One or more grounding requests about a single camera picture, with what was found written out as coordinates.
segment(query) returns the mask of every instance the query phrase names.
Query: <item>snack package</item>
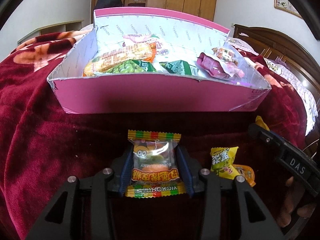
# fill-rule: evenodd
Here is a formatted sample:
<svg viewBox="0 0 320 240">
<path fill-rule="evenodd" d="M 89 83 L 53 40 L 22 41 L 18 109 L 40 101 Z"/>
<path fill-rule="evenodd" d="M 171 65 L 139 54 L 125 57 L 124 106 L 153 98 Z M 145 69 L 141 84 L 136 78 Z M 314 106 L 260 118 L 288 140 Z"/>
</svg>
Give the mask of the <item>snack package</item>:
<svg viewBox="0 0 320 240">
<path fill-rule="evenodd" d="M 240 175 L 236 168 L 232 166 L 238 148 L 212 148 L 210 152 L 212 158 L 211 171 L 225 179 L 234 179 Z"/>
<path fill-rule="evenodd" d="M 240 175 L 244 176 L 247 182 L 251 187 L 256 185 L 254 182 L 254 171 L 251 167 L 246 165 L 239 165 L 239 164 L 233 164 L 233 166 L 236 168 L 236 170 L 240 173 Z"/>
<path fill-rule="evenodd" d="M 95 75 L 105 74 L 124 74 L 124 73 L 141 73 L 141 72 L 157 72 L 150 62 L 142 60 L 126 60 L 121 64 L 110 68 L 106 73 L 95 72 Z"/>
<path fill-rule="evenodd" d="M 189 65 L 188 62 L 183 60 L 177 60 L 174 62 L 160 62 L 160 65 L 164 67 L 170 74 L 198 76 L 198 69 L 195 66 Z"/>
<path fill-rule="evenodd" d="M 197 64 L 204 68 L 210 76 L 228 81 L 240 81 L 244 77 L 244 72 L 232 61 L 219 59 L 215 55 L 207 56 L 203 52 L 197 60 Z"/>
<path fill-rule="evenodd" d="M 139 43 L 121 49 L 115 49 L 92 59 L 84 68 L 84 76 L 94 76 L 95 73 L 105 73 L 110 68 L 130 59 L 152 62 L 155 56 L 155 43 Z"/>
<path fill-rule="evenodd" d="M 124 46 L 129 46 L 137 43 L 156 44 L 156 57 L 158 61 L 168 61 L 170 57 L 170 46 L 158 34 L 129 34 L 123 35 Z"/>
<path fill-rule="evenodd" d="M 128 197 L 160 197 L 185 193 L 176 166 L 174 148 L 181 135 L 128 131 L 133 143 L 133 169 Z"/>
<path fill-rule="evenodd" d="M 262 120 L 262 117 L 260 115 L 257 115 L 256 117 L 256 124 L 258 126 L 261 126 L 262 128 L 266 129 L 267 131 L 270 131 L 269 127 L 267 124 Z"/>
<path fill-rule="evenodd" d="M 226 48 L 214 48 L 212 49 L 212 51 L 214 52 L 215 56 L 217 56 L 217 58 L 223 61 L 230 61 L 235 65 L 238 65 L 238 61 L 233 58 L 235 53 L 232 50 Z"/>
</svg>

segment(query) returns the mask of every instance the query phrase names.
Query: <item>pink cardboard box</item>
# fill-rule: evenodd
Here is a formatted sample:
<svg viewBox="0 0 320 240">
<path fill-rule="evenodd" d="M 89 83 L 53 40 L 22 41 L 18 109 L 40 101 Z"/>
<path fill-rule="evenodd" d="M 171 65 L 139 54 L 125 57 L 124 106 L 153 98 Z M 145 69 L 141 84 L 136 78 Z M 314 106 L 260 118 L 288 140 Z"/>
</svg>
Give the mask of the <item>pink cardboard box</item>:
<svg viewBox="0 0 320 240">
<path fill-rule="evenodd" d="M 87 63 L 115 36 L 159 33 L 172 49 L 180 46 L 200 55 L 222 46 L 229 34 L 211 21 L 165 9 L 121 7 L 94 13 L 95 28 L 47 78 L 66 113 L 254 111 L 271 89 L 254 68 L 245 83 L 166 73 L 82 77 Z"/>
</svg>

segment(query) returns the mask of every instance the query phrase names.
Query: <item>red velvet blanket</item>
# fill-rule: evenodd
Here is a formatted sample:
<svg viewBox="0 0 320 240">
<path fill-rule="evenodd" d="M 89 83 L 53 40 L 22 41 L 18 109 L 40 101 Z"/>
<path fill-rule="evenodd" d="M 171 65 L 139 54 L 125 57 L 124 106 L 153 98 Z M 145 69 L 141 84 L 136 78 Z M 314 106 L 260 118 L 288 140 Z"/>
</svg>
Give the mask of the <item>red velvet blanket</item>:
<svg viewBox="0 0 320 240">
<path fill-rule="evenodd" d="M 261 56 L 247 54 L 262 64 L 258 71 L 272 90 L 255 113 L 65 114 L 46 78 L 83 34 L 40 36 L 0 64 L 0 227 L 8 239 L 26 237 L 68 176 L 84 178 L 108 167 L 125 149 L 128 129 L 181 133 L 180 143 L 208 168 L 211 147 L 239 146 L 235 163 L 254 169 L 254 189 L 278 214 L 289 175 L 272 162 L 273 152 L 247 136 L 247 128 L 259 114 L 301 148 L 306 113 L 295 90 L 263 67 Z M 192 239 L 202 202 L 185 194 L 113 200 L 118 238 Z"/>
</svg>

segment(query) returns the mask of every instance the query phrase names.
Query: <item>screw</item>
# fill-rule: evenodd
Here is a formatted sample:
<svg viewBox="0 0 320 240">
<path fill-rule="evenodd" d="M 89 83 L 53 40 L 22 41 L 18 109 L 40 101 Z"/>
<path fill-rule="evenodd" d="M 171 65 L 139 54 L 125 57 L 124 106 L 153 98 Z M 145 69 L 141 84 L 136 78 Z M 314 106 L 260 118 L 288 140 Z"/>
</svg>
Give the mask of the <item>screw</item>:
<svg viewBox="0 0 320 240">
<path fill-rule="evenodd" d="M 240 183 L 245 182 L 244 176 L 241 176 L 241 175 L 240 175 L 240 176 L 237 176 L 236 179 L 237 179 L 237 181 L 240 182 Z"/>
<path fill-rule="evenodd" d="M 105 168 L 105 169 L 103 169 L 102 172 L 103 172 L 104 175 L 109 175 L 109 174 L 112 173 L 112 169 L 111 168 Z"/>
<path fill-rule="evenodd" d="M 208 169 L 201 169 L 200 172 L 202 175 L 209 175 L 210 174 L 210 171 Z"/>
<path fill-rule="evenodd" d="M 70 183 L 73 183 L 73 182 L 75 182 L 77 180 L 77 177 L 76 176 L 70 176 L 69 178 L 68 178 L 68 182 L 70 182 Z"/>
</svg>

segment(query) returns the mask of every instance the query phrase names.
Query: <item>picture frame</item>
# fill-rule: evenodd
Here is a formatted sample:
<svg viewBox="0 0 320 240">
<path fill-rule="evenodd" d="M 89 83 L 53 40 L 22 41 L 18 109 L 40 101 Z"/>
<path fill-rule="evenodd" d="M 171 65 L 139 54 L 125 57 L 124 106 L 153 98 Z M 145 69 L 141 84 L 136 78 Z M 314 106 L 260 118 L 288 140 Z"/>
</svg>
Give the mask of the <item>picture frame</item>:
<svg viewBox="0 0 320 240">
<path fill-rule="evenodd" d="M 289 0 L 275 0 L 274 6 L 276 9 L 293 14 L 302 19 L 301 15 L 298 13 L 296 8 L 294 8 L 294 6 L 289 2 Z"/>
</svg>

